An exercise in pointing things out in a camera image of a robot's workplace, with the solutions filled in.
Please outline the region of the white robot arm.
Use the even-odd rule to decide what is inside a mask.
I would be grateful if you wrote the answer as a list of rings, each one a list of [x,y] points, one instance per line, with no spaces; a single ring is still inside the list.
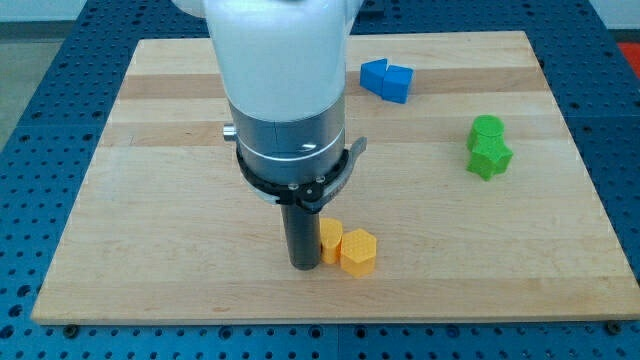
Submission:
[[[346,40],[363,0],[173,0],[205,19],[246,166],[276,184],[325,175],[345,146]]]

